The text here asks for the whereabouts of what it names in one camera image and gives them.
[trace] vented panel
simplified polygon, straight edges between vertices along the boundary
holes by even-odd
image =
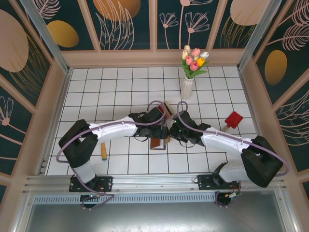
[[[179,194],[117,194],[107,203],[181,203],[214,202],[215,193],[179,193]],[[34,198],[34,204],[80,204],[81,195],[42,195]],[[108,196],[87,200],[85,203],[101,203]]]

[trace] cable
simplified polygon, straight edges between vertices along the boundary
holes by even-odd
[[[99,129],[102,129],[104,127],[108,127],[108,126],[113,126],[113,125],[118,125],[118,124],[133,124],[133,125],[139,125],[139,126],[151,126],[151,125],[154,125],[154,124],[157,124],[159,122],[161,122],[164,118],[165,118],[165,115],[166,115],[166,107],[165,105],[161,102],[161,101],[152,101],[148,107],[147,107],[147,111],[149,110],[149,107],[153,104],[153,103],[160,103],[160,105],[163,106],[163,109],[164,109],[164,112],[163,112],[163,115],[157,120],[157,121],[154,121],[154,122],[150,122],[150,123],[139,123],[139,122],[131,122],[131,121],[119,121],[119,122],[111,122],[111,123],[107,123],[107,124],[104,124],[104,125],[100,125],[100,126],[97,126],[97,127],[94,127],[94,128],[91,128],[91,129],[88,129],[88,130],[85,130],[77,135],[75,135],[73,138],[71,138],[58,152],[57,156],[56,156],[56,161],[59,162],[59,163],[69,163],[68,161],[65,161],[65,160],[60,160],[59,157],[60,157],[60,154],[64,151],[64,149],[66,149],[73,141],[75,141],[76,139],[78,139],[80,136],[84,135],[84,134],[87,134],[89,132],[92,132],[92,131],[95,131],[95,130],[99,130]],[[88,191],[92,192],[92,193],[95,193],[97,194],[98,196],[95,196],[95,197],[87,197],[85,199],[83,199],[82,201],[82,207],[83,209],[85,210],[86,207],[84,206],[84,202],[89,200],[89,199],[93,199],[93,198],[97,198],[97,197],[100,197],[100,196],[110,196],[108,199],[106,199],[104,202],[100,203],[100,204],[96,204],[95,206],[93,206],[92,208],[89,208],[89,210],[91,209],[96,209],[96,208],[99,208],[100,206],[104,205],[107,201],[111,200],[115,195],[114,194],[108,194],[108,193],[101,193],[101,192],[97,192],[91,188],[89,188],[79,177],[79,175],[75,172],[75,170],[72,168],[73,172],[75,173],[75,176],[76,178],[78,179],[78,181],[81,183],[81,185],[87,189]]]
[[[260,149],[260,150],[263,150],[263,151],[265,151],[265,152],[267,152],[267,153],[273,155],[274,157],[276,157],[277,159],[279,159],[282,163],[284,163],[284,165],[285,165],[285,167],[286,167],[285,172],[283,172],[283,173],[281,173],[281,174],[277,174],[276,177],[284,176],[284,175],[288,174],[288,172],[290,171],[290,166],[289,166],[289,164],[288,164],[284,159],[282,159],[280,156],[278,156],[275,152],[270,151],[270,150],[268,150],[268,149],[266,149],[266,148],[264,148],[264,147],[262,147],[262,146],[259,146],[259,145],[254,144],[254,143],[250,143],[250,142],[248,142],[248,141],[243,141],[241,138],[235,138],[235,137],[230,136],[230,135],[225,134],[225,133],[221,133],[221,132],[217,132],[217,131],[198,130],[198,129],[195,129],[195,128],[193,128],[193,127],[190,127],[189,125],[187,125],[187,124],[183,121],[183,119],[180,117],[180,114],[179,114],[179,106],[180,106],[181,104],[183,104],[183,103],[184,103],[185,106],[186,106],[185,111],[187,111],[187,109],[188,109],[188,104],[187,104],[186,102],[184,102],[184,101],[180,101],[180,102],[177,104],[177,116],[178,116],[179,120],[180,120],[187,128],[189,128],[189,129],[191,129],[191,130],[193,130],[193,131],[196,131],[196,132],[200,132],[200,133],[215,134],[215,135],[217,134],[217,135],[220,135],[220,136],[229,138],[229,139],[233,139],[233,140],[235,140],[235,141],[237,141],[237,142],[242,142],[242,143],[244,143],[244,144],[248,144],[248,145],[254,146],[254,147],[256,147],[256,148],[258,148],[258,149]]]

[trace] flower vase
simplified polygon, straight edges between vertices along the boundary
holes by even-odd
[[[192,89],[194,85],[194,78],[193,79],[188,79],[186,76],[184,77],[183,80],[183,87],[181,89],[181,98],[182,100],[188,100],[191,96]]]

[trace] purple cable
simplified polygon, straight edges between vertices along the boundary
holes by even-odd
[[[163,115],[157,120],[157,121],[154,121],[154,122],[150,122],[150,123],[139,123],[139,122],[131,122],[131,121],[119,121],[119,122],[111,122],[111,123],[108,123],[108,124],[104,124],[104,125],[101,125],[101,126],[98,126],[98,127],[94,127],[94,128],[91,128],[91,129],[88,129],[88,130],[85,130],[77,135],[75,135],[73,138],[71,138],[61,149],[60,151],[58,152],[57,156],[56,156],[56,160],[57,162],[59,163],[69,163],[68,161],[65,161],[65,160],[60,160],[59,157],[60,157],[60,154],[64,151],[64,149],[66,149],[74,140],[78,139],[80,136],[84,135],[84,134],[87,134],[91,131],[95,131],[95,130],[98,130],[98,129],[102,129],[104,127],[108,127],[108,126],[113,126],[113,125],[118,125],[118,124],[133,124],[133,125],[140,125],[140,126],[151,126],[153,124],[157,124],[159,122],[161,122],[165,115],[166,115],[166,107],[165,105],[161,102],[161,101],[152,101],[148,107],[147,107],[147,111],[149,110],[149,107],[153,104],[153,103],[160,103],[160,105],[163,106],[163,109],[164,109],[164,112],[163,112]],[[80,179],[80,177],[78,176],[78,174],[75,172],[75,170],[72,168],[73,172],[75,173],[75,176],[77,177],[78,181],[81,183],[81,185],[87,189],[88,191],[92,192],[92,193],[95,193],[99,196],[111,196],[109,197],[108,199],[106,199],[104,202],[100,203],[100,204],[96,204],[95,206],[93,206],[92,208],[89,208],[89,210],[91,209],[95,209],[95,208],[99,208],[100,206],[104,205],[107,201],[111,200],[115,195],[114,194],[108,194],[108,193],[101,193],[101,192],[97,192],[97,191],[94,191],[93,189],[89,188],[84,182],[82,182],[82,180]],[[98,197],[87,197],[85,198],[83,201],[82,201],[82,207],[84,209],[85,206],[84,206],[84,203],[85,201],[89,200],[89,199],[93,199],[93,198],[98,198]]]
[[[179,114],[179,106],[180,106],[182,103],[184,103],[185,106],[186,106],[186,110],[185,110],[185,111],[187,111],[187,109],[188,109],[188,104],[187,104],[186,102],[184,102],[184,101],[180,101],[180,102],[177,104],[177,116],[178,116],[179,120],[180,120],[187,128],[189,128],[189,129],[191,129],[191,130],[193,130],[193,131],[196,131],[196,132],[200,132],[200,133],[221,135],[221,136],[223,136],[223,137],[226,137],[226,138],[229,138],[229,139],[233,139],[233,140],[235,140],[235,141],[237,141],[237,142],[242,142],[242,143],[244,143],[244,144],[248,144],[248,145],[254,146],[254,147],[256,147],[256,148],[259,148],[259,149],[261,149],[261,150],[263,150],[263,151],[265,151],[265,152],[267,152],[267,153],[273,155],[274,157],[276,157],[277,159],[279,159],[282,163],[284,163],[284,165],[285,165],[285,167],[286,167],[285,172],[283,172],[283,173],[281,173],[281,174],[277,174],[276,177],[284,176],[284,175],[288,174],[288,172],[290,171],[290,166],[288,165],[288,163],[287,163],[284,159],[282,159],[280,156],[278,156],[275,152],[272,152],[272,151],[270,151],[270,150],[268,150],[268,149],[266,149],[266,148],[264,148],[264,147],[262,147],[262,146],[259,146],[259,145],[254,144],[254,143],[250,143],[250,142],[248,142],[248,141],[243,141],[243,140],[240,139],[240,138],[235,138],[235,137],[230,136],[230,135],[225,134],[225,133],[215,132],[215,131],[207,131],[207,130],[198,130],[198,129],[195,129],[195,128],[193,128],[193,127],[190,127],[190,126],[187,125],[187,124],[182,120],[182,118],[180,117],[180,114]]]

